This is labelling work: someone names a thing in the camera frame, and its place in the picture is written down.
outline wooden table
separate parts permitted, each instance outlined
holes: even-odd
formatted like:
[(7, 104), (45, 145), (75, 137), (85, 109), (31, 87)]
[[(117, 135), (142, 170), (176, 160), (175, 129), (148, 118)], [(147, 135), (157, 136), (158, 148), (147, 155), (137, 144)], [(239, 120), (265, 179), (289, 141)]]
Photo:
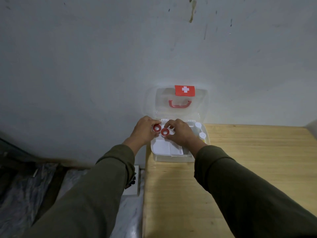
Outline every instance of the wooden table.
[[(317, 141), (305, 128), (205, 125), (211, 144), (317, 216)], [(147, 147), (143, 235), (233, 237), (194, 163), (157, 162)]]

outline red ring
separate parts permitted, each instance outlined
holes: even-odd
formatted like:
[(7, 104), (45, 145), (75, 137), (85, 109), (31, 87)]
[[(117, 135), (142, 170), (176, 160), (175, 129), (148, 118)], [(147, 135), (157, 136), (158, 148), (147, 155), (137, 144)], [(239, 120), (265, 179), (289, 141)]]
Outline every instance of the red ring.
[(168, 128), (163, 128), (162, 130), (161, 130), (161, 135), (162, 136), (168, 136), (170, 134), (170, 131), (168, 130)]
[(160, 131), (161, 131), (161, 125), (159, 125), (159, 124), (154, 125), (154, 126), (153, 126), (153, 130), (154, 130), (155, 132), (160, 132)]

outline transparent lid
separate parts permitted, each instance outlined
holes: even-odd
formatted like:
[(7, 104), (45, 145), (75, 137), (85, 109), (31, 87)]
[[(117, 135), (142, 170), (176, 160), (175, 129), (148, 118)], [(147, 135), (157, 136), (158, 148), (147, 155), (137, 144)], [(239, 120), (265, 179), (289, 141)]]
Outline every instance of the transparent lid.
[(208, 101), (208, 91), (194, 86), (154, 87), (146, 93), (144, 113), (158, 120), (181, 119), (203, 122), (208, 110)]

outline white cross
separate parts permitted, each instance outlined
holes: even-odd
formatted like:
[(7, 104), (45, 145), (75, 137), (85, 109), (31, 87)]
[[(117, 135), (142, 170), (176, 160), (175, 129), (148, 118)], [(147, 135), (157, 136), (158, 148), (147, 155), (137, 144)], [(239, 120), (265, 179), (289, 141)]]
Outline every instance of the white cross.
[(185, 93), (187, 93), (187, 92), (189, 91), (189, 88), (188, 88), (187, 86), (184, 86), (184, 87), (182, 88), (182, 90), (183, 90)]

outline green shirt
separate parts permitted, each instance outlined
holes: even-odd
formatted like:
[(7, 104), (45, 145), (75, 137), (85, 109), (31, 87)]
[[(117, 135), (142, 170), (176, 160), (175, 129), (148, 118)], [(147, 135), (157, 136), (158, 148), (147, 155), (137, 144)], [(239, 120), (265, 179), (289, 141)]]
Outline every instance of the green shirt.
[[(132, 150), (114, 146), (22, 237), (109, 237), (133, 176)], [(213, 196), (235, 237), (317, 237), (313, 214), (219, 147), (200, 149), (194, 177)]]

